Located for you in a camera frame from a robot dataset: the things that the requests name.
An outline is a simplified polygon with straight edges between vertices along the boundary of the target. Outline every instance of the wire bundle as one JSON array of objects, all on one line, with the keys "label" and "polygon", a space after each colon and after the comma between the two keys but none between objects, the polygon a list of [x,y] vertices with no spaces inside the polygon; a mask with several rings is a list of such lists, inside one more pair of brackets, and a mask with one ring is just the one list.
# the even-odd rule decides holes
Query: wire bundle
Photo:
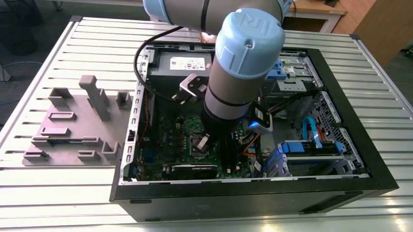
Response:
[{"label": "wire bundle", "polygon": [[297,93],[294,94],[292,97],[289,97],[284,102],[281,102],[280,104],[274,105],[273,107],[270,107],[269,112],[272,114],[277,114],[278,112],[281,112],[282,110],[285,110],[285,108],[288,107],[289,104],[292,104],[296,100],[298,100],[300,98],[304,97],[309,97],[313,96],[318,93],[318,90],[310,90],[305,93]]}]

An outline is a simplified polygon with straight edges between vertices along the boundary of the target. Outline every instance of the cable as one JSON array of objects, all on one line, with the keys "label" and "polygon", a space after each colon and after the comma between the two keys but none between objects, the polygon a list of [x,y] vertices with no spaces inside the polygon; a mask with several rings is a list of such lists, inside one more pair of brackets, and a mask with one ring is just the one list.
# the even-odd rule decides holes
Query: cable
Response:
[{"label": "cable", "polygon": [[139,55],[141,55],[141,52],[143,50],[143,48],[146,47],[146,45],[149,45],[150,42],[153,42],[154,40],[157,40],[158,38],[161,38],[162,36],[166,36],[169,34],[171,34],[173,32],[178,31],[179,29],[182,29],[183,27],[179,26],[179,27],[175,27],[173,28],[171,30],[167,30],[165,32],[162,32],[161,34],[155,35],[154,37],[151,37],[149,40],[146,40],[142,45],[139,46],[138,48],[138,51],[137,51],[137,54],[135,54],[135,57],[134,57],[134,72],[135,72],[135,75],[137,75],[137,78],[138,78],[138,81],[141,82],[141,84],[143,85],[143,87],[149,90],[149,92],[151,92],[154,95],[157,95],[158,97],[161,97],[162,99],[170,101],[170,102],[177,102],[173,98],[170,98],[169,96],[163,95],[162,93],[159,93],[146,82],[145,80],[142,79],[142,76],[139,74],[139,71],[138,71],[138,58],[139,58]]},{"label": "cable", "polygon": [[276,113],[281,112],[285,109],[285,105],[288,105],[289,103],[292,103],[293,101],[296,101],[300,98],[309,97],[309,96],[317,94],[318,92],[320,92],[318,90],[312,90],[312,91],[305,92],[305,93],[294,94],[282,103],[280,103],[278,105],[274,105],[273,107],[270,107],[269,112],[272,114],[276,114]]},{"label": "cable", "polygon": [[293,5],[294,5],[293,18],[296,18],[296,16],[297,16],[297,5],[296,5],[294,0],[293,0]]},{"label": "cable", "polygon": [[244,139],[242,139],[242,142],[245,142],[245,141],[249,139],[249,137],[252,137],[252,135],[254,135],[254,134],[256,134],[256,132],[250,131],[250,132],[245,135],[245,137],[244,137]]},{"label": "cable", "polygon": [[28,64],[40,64],[40,65],[43,65],[42,62],[36,62],[36,61],[19,61],[19,62],[15,62],[15,63],[11,63],[11,64],[4,65],[4,68],[8,67],[8,66],[12,66],[12,65],[15,65],[15,64],[23,64],[23,63],[28,63]]},{"label": "cable", "polygon": [[16,100],[16,101],[11,101],[11,102],[6,102],[6,103],[0,103],[0,105],[10,105],[10,104],[14,104],[16,102],[19,102],[20,100]]},{"label": "cable", "polygon": [[250,146],[253,145],[253,143],[256,142],[256,140],[258,139],[260,135],[257,134],[252,140],[252,142],[249,143],[249,145],[246,146],[245,148],[245,151],[244,151],[244,155],[249,154],[246,151],[248,149],[250,148]]},{"label": "cable", "polygon": [[146,117],[147,117],[147,122],[146,122],[146,125],[145,125],[145,130],[142,132],[142,136],[141,136],[141,139],[138,141],[138,144],[141,143],[141,141],[143,140],[143,137],[145,137],[145,134],[149,130],[149,127],[150,127],[150,110],[149,110],[149,93],[146,93],[145,95],[145,114],[146,114]]},{"label": "cable", "polygon": [[3,66],[3,62],[2,62],[2,61],[0,61],[0,66],[2,66],[2,77],[3,77],[3,81],[4,81],[4,83],[8,85],[8,84],[11,84],[11,83],[14,82],[14,77],[11,77],[11,78],[8,79],[8,81],[6,80],[4,66]]}]

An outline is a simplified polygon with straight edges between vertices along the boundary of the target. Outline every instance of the aluminum table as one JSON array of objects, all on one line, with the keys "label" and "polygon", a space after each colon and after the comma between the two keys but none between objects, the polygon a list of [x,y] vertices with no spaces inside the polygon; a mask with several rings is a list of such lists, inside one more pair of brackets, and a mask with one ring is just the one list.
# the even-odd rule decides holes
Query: aluminum table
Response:
[{"label": "aluminum table", "polygon": [[[54,87],[86,94],[95,75],[107,95],[134,91],[133,57],[162,22],[74,17],[0,132],[0,229],[36,231],[401,231],[413,228],[413,109],[364,44],[349,35],[289,31],[285,46],[321,50],[400,189],[316,215],[135,223],[110,204],[114,167],[24,167],[24,150]],[[200,41],[181,30],[162,40]]]}]

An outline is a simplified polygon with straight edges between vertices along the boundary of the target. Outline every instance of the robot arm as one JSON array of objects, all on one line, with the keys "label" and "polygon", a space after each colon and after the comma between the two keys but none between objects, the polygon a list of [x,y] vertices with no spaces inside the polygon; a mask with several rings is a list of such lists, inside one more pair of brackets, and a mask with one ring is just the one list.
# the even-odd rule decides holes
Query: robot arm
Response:
[{"label": "robot arm", "polygon": [[205,136],[197,148],[232,132],[245,116],[282,49],[281,22],[292,0],[143,0],[162,21],[218,34],[206,90]]}]

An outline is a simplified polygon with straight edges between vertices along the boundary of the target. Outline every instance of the floor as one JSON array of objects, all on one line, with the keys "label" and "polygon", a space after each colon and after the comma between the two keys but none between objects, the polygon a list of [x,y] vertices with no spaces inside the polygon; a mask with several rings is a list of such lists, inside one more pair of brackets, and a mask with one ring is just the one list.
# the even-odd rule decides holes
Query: floor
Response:
[{"label": "floor", "polygon": [[[57,12],[50,1],[36,2],[44,20],[42,25],[32,28],[39,45],[38,51],[28,56],[19,57],[11,55],[0,45],[0,61],[3,64],[18,61],[43,62],[73,15],[149,20],[149,16],[142,7],[66,2],[63,4],[63,11]],[[22,98],[39,68],[40,65],[34,63],[16,64],[6,68],[14,76],[15,81],[8,85],[3,82],[0,83],[0,129],[15,109],[15,101]],[[407,58],[400,53],[385,68],[385,71],[405,94],[405,97],[413,103],[413,91],[411,91],[413,89],[413,58]]]}]

